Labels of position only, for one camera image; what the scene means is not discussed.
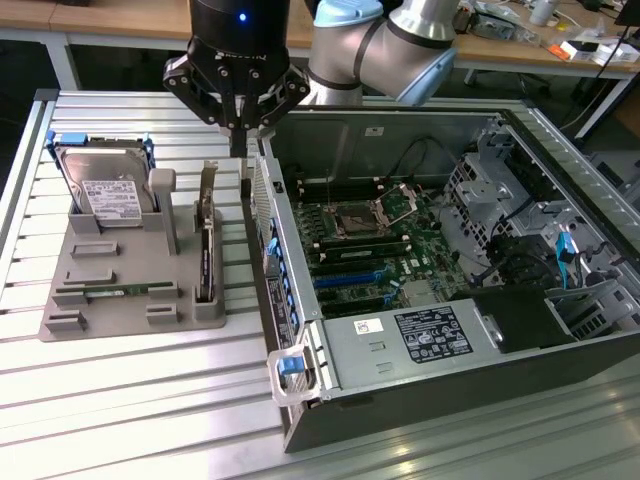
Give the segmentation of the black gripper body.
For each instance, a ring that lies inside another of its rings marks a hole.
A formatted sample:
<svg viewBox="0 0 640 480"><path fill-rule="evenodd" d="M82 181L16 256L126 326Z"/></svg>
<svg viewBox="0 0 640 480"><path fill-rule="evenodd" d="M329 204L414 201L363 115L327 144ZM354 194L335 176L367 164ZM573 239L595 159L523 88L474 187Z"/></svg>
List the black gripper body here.
<svg viewBox="0 0 640 480"><path fill-rule="evenodd" d="M289 69L288 1L192 1L187 57L209 90L266 94Z"/></svg>

